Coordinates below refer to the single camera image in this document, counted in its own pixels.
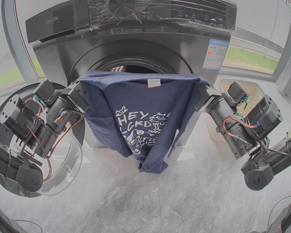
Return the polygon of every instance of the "qr code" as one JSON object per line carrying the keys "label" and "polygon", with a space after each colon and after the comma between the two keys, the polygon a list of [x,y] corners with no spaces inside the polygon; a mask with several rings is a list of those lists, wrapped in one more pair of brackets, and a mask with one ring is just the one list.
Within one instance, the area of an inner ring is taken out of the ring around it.
{"label": "qr code", "polygon": [[218,48],[216,55],[224,56],[225,50],[226,50],[226,48]]}

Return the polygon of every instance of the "control panel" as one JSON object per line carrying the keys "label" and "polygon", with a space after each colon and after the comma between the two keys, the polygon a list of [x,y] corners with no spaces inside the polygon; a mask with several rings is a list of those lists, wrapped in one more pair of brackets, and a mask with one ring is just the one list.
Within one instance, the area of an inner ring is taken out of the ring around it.
{"label": "control panel", "polygon": [[180,1],[171,0],[171,18],[226,27],[227,5],[216,0]]}
{"label": "control panel", "polygon": [[234,30],[237,12],[235,4],[223,0],[88,0],[88,6],[93,29],[126,20],[158,20]]}

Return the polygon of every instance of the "black cable tie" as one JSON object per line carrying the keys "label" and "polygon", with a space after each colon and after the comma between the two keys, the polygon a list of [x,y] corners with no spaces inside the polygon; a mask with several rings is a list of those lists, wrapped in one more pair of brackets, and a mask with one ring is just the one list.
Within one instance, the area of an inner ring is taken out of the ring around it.
{"label": "black cable tie", "polygon": [[8,171],[9,171],[9,168],[10,168],[10,165],[11,165],[11,150],[9,149],[9,147],[7,145],[4,145],[8,151],[9,151],[9,162],[8,162],[8,166],[7,166],[7,170],[6,170],[6,173],[5,173],[5,178],[7,178],[8,176]]}

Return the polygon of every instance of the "grass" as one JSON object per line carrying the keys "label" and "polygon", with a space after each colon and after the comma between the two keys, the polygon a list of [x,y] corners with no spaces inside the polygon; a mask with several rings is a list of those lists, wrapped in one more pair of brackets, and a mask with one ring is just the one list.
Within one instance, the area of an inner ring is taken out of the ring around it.
{"label": "grass", "polygon": [[[32,62],[34,63],[34,66],[38,73],[42,73],[41,67],[36,59],[34,57],[32,59]],[[21,80],[22,76],[17,68],[17,66],[12,67],[9,70],[4,71],[3,73],[0,73],[0,85],[7,85],[9,83]]]}
{"label": "grass", "polygon": [[278,65],[276,59],[244,49],[242,47],[229,46],[225,60],[239,61],[251,65],[260,66],[266,70],[274,71]]}

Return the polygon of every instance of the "plastic film wrap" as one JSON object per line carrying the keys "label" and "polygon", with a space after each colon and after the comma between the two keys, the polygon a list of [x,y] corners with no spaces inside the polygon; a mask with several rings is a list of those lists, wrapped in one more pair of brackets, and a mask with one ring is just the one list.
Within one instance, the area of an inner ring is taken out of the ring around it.
{"label": "plastic film wrap", "polygon": [[[136,31],[142,30],[138,24],[167,23],[182,27],[204,27],[232,33],[236,23],[236,4],[222,0],[135,0],[131,13],[125,16],[114,15],[109,2],[114,0],[88,0],[91,30],[99,30],[108,24],[115,28],[121,22],[136,23]],[[161,27],[152,27],[159,32]]]}

